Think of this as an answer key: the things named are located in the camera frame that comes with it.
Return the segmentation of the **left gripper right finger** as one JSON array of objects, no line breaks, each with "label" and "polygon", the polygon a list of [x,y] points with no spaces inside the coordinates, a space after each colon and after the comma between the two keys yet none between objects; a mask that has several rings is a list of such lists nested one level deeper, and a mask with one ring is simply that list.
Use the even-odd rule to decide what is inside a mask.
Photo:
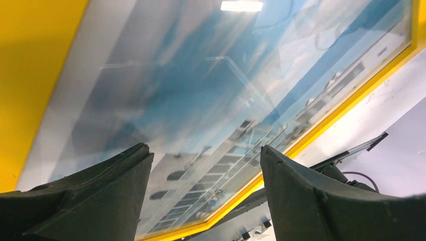
[{"label": "left gripper right finger", "polygon": [[260,164],[277,240],[425,240],[425,195],[353,187],[269,145]]}]

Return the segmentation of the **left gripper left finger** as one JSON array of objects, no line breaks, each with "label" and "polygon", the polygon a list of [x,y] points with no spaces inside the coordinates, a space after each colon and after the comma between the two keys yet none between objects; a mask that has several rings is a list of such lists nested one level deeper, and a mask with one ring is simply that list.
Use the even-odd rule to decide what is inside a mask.
[{"label": "left gripper left finger", "polygon": [[28,191],[1,194],[1,240],[134,240],[154,154],[139,143]]}]

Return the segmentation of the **yellow picture frame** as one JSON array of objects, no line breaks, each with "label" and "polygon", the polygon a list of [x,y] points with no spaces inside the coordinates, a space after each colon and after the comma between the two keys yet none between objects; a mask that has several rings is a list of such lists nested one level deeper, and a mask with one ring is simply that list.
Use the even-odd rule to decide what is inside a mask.
[{"label": "yellow picture frame", "polygon": [[204,232],[424,29],[425,1],[1,1],[1,194],[143,143],[134,240]]}]

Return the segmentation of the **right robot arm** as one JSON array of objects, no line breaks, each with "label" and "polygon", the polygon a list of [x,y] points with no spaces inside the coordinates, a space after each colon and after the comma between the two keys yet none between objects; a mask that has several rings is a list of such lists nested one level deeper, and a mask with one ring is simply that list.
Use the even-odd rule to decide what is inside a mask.
[{"label": "right robot arm", "polygon": [[[372,178],[370,178],[369,176],[363,174],[363,173],[359,173],[359,172],[341,172],[335,164],[331,163],[331,164],[326,164],[325,166],[321,167],[318,169],[318,172],[320,172],[321,174],[328,176],[329,178],[335,179],[341,183],[347,184],[349,186],[353,186],[356,188],[360,188],[363,190],[367,190],[367,191],[372,191],[372,192],[376,192],[376,193],[380,193],[379,188],[377,186],[377,184],[374,182],[374,180]],[[371,182],[371,184],[373,185],[374,188],[371,188],[370,186],[368,186],[367,184],[358,182],[356,180],[349,180],[348,178],[346,178],[345,174],[353,174],[353,175],[358,175],[358,176],[362,176],[364,178],[366,178],[367,180],[369,180]]]}]

